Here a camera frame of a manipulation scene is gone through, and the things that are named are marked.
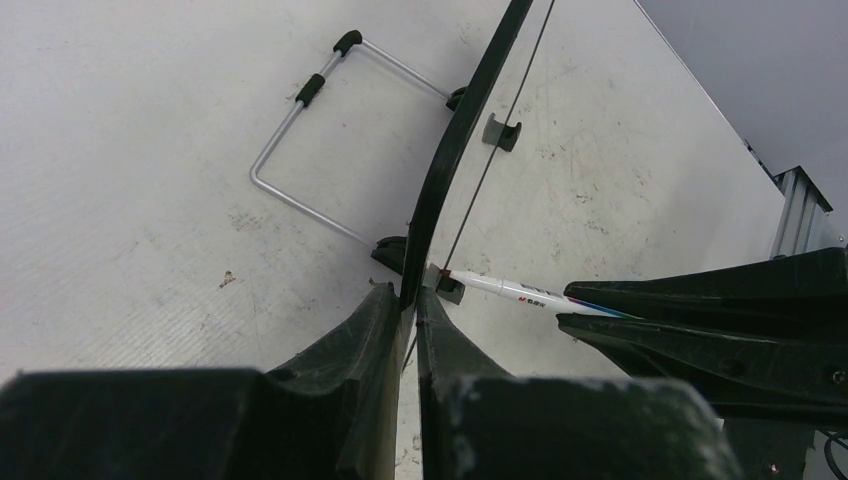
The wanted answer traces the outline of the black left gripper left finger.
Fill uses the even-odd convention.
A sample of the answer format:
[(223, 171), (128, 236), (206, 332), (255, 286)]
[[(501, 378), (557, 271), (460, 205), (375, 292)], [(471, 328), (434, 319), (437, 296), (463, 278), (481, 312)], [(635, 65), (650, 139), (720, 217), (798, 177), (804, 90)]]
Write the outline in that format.
[(281, 366), (21, 374), (1, 390), (5, 479), (391, 479), (399, 300), (376, 285)]

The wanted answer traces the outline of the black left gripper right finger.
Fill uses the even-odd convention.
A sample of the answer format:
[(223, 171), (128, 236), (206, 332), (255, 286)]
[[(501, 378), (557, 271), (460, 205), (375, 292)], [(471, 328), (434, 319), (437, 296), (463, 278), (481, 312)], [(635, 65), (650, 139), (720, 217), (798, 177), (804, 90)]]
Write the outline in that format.
[(740, 479), (706, 401), (662, 379), (516, 377), (416, 300), (427, 479)]

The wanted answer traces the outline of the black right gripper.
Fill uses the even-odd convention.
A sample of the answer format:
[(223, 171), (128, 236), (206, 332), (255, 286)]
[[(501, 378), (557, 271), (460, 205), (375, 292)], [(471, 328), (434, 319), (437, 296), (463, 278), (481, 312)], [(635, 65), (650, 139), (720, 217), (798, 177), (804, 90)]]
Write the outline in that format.
[[(847, 322), (847, 250), (654, 280), (575, 281), (564, 295), (645, 320), (813, 332)], [(723, 423), (745, 479), (847, 477), (847, 434), (814, 428), (847, 425), (846, 345), (601, 316), (557, 320), (632, 377), (686, 382), (719, 416), (757, 419)]]

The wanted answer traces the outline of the white marker pen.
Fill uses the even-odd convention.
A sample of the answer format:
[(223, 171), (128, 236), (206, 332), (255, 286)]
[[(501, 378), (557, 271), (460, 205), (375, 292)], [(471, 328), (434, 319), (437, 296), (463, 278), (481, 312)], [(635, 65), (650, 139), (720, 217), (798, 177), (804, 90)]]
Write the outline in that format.
[(474, 289), (494, 294), (498, 297), (543, 308), (552, 311), (555, 314), (638, 319), (638, 316), (626, 314), (624, 312), (587, 301), (571, 298), (563, 294), (554, 293), (519, 282), (480, 275), (471, 271), (442, 269), (440, 271), (440, 275), (443, 278), (458, 281), (465, 287), (472, 287)]

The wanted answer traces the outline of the black framed whiteboard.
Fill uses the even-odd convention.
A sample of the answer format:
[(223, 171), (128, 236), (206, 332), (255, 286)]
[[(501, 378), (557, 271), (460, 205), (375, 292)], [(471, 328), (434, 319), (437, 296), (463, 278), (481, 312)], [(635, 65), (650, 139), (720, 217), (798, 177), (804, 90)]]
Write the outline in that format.
[(411, 341), (421, 335), (416, 322), (423, 316), (422, 290), (433, 290), (439, 269), (449, 264), (493, 157), (521, 135), (521, 126), (509, 122), (554, 6), (552, 1), (508, 4), (467, 84), (446, 101), (452, 116), (407, 233), (379, 240), (372, 251), (373, 259), (402, 276), (400, 367), (407, 365)]

